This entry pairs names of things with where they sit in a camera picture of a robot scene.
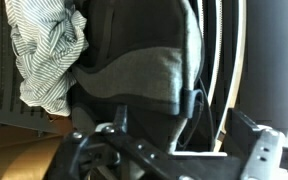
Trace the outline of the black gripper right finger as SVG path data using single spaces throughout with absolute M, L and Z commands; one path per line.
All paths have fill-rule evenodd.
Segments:
M 279 170 L 285 135 L 263 129 L 244 166 L 240 180 L 274 180 Z

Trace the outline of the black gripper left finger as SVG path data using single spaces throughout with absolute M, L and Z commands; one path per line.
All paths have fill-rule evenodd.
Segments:
M 187 162 L 178 162 L 146 140 L 128 135 L 127 111 L 120 105 L 113 124 L 93 135 L 68 134 L 51 161 L 47 180 L 87 180 L 93 169 L 116 167 L 122 161 L 133 161 L 155 180 L 198 180 Z

